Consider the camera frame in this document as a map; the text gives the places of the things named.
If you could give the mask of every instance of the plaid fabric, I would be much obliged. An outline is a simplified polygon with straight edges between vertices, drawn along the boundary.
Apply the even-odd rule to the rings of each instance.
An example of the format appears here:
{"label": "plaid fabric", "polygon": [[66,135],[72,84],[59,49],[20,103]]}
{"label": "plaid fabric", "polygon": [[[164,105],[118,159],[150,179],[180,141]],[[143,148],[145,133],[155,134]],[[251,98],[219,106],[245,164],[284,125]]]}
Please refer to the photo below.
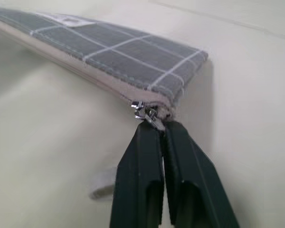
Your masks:
{"label": "plaid fabric", "polygon": [[163,94],[172,104],[208,57],[198,49],[142,31],[60,16],[91,23],[70,27],[43,14],[0,8],[0,21],[135,87]]}

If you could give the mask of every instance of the zipper pull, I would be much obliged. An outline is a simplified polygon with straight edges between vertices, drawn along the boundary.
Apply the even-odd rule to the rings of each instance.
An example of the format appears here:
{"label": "zipper pull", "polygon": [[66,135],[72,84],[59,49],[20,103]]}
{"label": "zipper pull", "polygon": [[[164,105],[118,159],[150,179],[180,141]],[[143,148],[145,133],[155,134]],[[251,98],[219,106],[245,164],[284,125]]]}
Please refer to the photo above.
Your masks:
{"label": "zipper pull", "polygon": [[157,117],[156,107],[146,107],[144,102],[134,101],[131,107],[135,108],[134,114],[136,119],[146,120],[152,127],[159,131],[165,131],[165,126],[162,121]]}

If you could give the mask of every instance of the white surface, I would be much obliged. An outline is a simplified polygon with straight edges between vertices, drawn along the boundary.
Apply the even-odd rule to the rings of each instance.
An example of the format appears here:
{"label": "white surface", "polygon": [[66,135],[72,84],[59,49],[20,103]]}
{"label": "white surface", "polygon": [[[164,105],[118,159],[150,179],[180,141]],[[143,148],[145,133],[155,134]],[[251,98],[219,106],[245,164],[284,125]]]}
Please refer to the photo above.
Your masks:
{"label": "white surface", "polygon": [[[282,33],[143,0],[6,5],[97,17],[208,51],[178,120],[214,161],[241,227],[285,228]],[[118,163],[137,124],[118,98],[0,37],[0,228],[108,227],[110,202],[88,198],[90,180]]]}

